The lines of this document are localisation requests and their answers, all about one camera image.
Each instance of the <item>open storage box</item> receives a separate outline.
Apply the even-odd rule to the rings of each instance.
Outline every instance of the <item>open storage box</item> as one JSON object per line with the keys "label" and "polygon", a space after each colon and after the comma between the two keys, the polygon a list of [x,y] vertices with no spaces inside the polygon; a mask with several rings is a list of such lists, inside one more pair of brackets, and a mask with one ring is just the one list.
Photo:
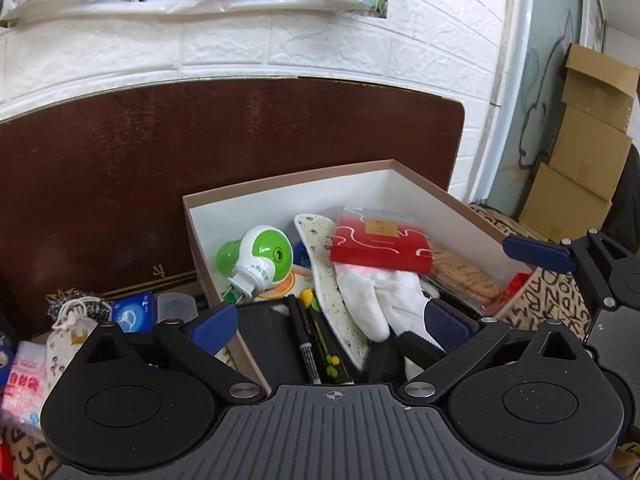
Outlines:
{"label": "open storage box", "polygon": [[[228,281],[215,266],[218,248],[259,224],[277,227],[292,244],[300,240],[294,216],[315,213],[338,221],[343,206],[414,216],[425,234],[490,274],[500,287],[526,265],[502,251],[504,234],[463,203],[394,160],[305,171],[211,189],[183,197],[191,251],[209,304],[220,301]],[[239,371],[268,385],[237,335],[228,349]]]}

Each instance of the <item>dark brown wooden board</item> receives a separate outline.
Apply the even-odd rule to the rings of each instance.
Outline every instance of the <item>dark brown wooden board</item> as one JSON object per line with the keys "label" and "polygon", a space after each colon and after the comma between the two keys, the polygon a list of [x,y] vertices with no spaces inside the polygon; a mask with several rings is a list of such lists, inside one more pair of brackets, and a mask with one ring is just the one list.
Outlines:
{"label": "dark brown wooden board", "polygon": [[394,158],[446,189],[460,103],[333,80],[197,81],[128,89],[0,124],[0,278],[24,333],[47,295],[193,271],[181,196]]}

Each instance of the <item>cardboard flap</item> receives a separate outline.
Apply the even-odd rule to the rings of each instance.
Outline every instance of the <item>cardboard flap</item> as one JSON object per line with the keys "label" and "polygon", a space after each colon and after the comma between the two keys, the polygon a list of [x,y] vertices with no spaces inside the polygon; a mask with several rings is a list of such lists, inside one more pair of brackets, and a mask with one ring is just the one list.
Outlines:
{"label": "cardboard flap", "polygon": [[620,63],[595,50],[573,43],[569,50],[566,66],[571,70],[613,86],[629,97],[636,94],[638,69]]}

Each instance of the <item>brown snack in plastic wrap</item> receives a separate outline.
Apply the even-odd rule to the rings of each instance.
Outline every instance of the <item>brown snack in plastic wrap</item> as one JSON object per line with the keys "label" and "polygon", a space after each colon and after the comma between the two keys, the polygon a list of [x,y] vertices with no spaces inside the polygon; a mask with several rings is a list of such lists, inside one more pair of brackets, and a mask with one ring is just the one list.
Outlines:
{"label": "brown snack in plastic wrap", "polygon": [[498,299],[500,288],[486,272],[434,240],[429,240],[429,246],[433,255],[430,278],[481,305],[489,306]]}

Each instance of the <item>metal screw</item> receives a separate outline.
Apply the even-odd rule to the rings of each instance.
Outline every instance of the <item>metal screw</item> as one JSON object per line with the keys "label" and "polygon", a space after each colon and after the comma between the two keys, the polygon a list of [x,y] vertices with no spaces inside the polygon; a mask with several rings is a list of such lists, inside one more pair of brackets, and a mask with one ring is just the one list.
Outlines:
{"label": "metal screw", "polygon": [[412,397],[431,397],[436,392],[436,387],[431,383],[417,381],[407,384],[407,386],[404,387],[404,392]]}
{"label": "metal screw", "polygon": [[229,388],[229,394],[236,399],[251,399],[260,393],[260,386],[253,383],[238,383]]}

